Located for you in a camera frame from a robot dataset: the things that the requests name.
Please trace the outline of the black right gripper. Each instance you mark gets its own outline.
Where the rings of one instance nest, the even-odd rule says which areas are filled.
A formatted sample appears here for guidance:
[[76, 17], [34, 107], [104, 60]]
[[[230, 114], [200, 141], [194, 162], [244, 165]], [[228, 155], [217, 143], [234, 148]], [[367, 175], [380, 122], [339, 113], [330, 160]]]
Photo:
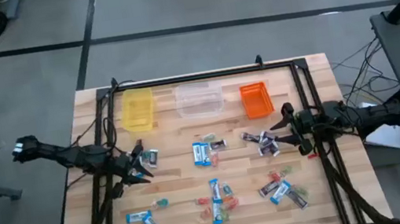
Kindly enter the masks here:
[[313, 114], [307, 109], [295, 113], [291, 103], [284, 103], [282, 106], [281, 113], [283, 118], [271, 128], [276, 129], [290, 126], [292, 135], [287, 135], [281, 138], [276, 137], [275, 141], [297, 145], [302, 156], [309, 155], [313, 151], [314, 147], [311, 141], [304, 137], [304, 134], [312, 133], [312, 126], [314, 125]]

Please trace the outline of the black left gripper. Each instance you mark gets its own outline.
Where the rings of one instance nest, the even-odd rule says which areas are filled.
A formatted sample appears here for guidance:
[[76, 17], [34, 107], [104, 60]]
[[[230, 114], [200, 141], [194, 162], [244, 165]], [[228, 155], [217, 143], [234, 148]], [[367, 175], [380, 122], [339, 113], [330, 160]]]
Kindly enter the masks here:
[[139, 174], [148, 175], [152, 177], [153, 174], [149, 172], [141, 164], [141, 153], [143, 151], [142, 145], [138, 144], [134, 146], [131, 153], [124, 152], [112, 161], [110, 172], [112, 175], [120, 176], [122, 179], [114, 185], [112, 191], [113, 196], [122, 196], [124, 186], [136, 185], [141, 183], [150, 182], [148, 179], [139, 178], [132, 174], [133, 170], [136, 170]]

